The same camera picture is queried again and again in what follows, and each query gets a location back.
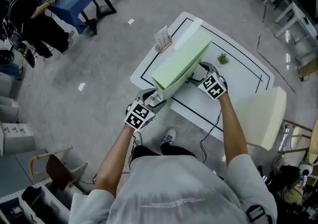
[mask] white t-shirt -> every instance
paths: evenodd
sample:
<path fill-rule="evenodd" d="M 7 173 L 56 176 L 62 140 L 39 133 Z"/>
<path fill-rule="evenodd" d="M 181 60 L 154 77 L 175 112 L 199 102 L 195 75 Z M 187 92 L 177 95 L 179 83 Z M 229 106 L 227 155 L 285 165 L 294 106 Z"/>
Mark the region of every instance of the white t-shirt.
<path fill-rule="evenodd" d="M 116 198 L 103 190 L 75 193 L 69 224 L 249 223 L 253 205 L 276 223 L 274 197 L 248 154 L 231 161 L 224 181 L 192 156 L 144 156 L 132 162 Z"/>

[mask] cardboard piece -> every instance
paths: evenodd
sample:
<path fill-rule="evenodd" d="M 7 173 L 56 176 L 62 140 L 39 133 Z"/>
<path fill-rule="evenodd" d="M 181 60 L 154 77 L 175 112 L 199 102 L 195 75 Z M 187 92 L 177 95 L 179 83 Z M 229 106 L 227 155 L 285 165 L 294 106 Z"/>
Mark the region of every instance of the cardboard piece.
<path fill-rule="evenodd" d="M 195 32 L 152 74 L 155 89 L 161 100 L 171 98 L 198 66 L 212 41 L 203 31 Z"/>
<path fill-rule="evenodd" d="M 278 86 L 235 104 L 234 109 L 248 144 L 272 149 L 284 119 L 286 103 L 287 94 Z"/>

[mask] black shirt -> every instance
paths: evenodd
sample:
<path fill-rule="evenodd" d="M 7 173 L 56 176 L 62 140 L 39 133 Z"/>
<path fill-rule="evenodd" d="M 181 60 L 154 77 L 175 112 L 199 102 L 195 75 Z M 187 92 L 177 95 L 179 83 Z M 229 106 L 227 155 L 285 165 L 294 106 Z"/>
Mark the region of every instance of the black shirt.
<path fill-rule="evenodd" d="M 41 27 L 45 14 L 31 19 L 36 8 L 41 4 L 38 0 L 11 0 L 9 20 L 18 32 L 31 31 Z"/>

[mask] black pants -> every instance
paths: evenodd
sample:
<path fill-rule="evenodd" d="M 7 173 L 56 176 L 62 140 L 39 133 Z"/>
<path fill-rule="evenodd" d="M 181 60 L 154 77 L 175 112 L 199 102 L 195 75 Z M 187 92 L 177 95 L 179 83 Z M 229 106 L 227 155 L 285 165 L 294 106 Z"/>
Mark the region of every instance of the black pants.
<path fill-rule="evenodd" d="M 161 145 L 160 147 L 161 152 L 163 155 L 190 155 L 196 158 L 196 156 L 182 148 L 182 147 L 177 147 L 177 146 L 172 146 L 168 143 L 164 143 Z M 145 146 L 137 146 L 134 148 L 134 152 L 133 152 L 133 156 L 131 158 L 131 161 L 133 161 L 136 158 L 139 157 L 143 157 L 143 156 L 158 156 L 159 154 L 153 152 L 152 150 L 150 150 L 149 148 L 145 147 Z"/>
<path fill-rule="evenodd" d="M 52 53 L 42 41 L 63 53 L 69 46 L 69 34 L 49 16 L 43 15 L 40 22 L 41 26 L 37 23 L 28 31 L 27 41 L 45 58 L 51 57 Z"/>

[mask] succulent plant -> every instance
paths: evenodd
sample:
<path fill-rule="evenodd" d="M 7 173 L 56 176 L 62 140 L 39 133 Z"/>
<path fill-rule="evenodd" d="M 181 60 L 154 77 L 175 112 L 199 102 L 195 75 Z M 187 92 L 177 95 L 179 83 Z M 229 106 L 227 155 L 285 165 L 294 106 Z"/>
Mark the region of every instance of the succulent plant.
<path fill-rule="evenodd" d="M 225 65 L 225 64 L 228 64 L 230 62 L 230 59 L 227 57 L 227 54 L 226 53 L 221 53 L 219 56 L 218 56 L 218 61 L 221 65 Z"/>

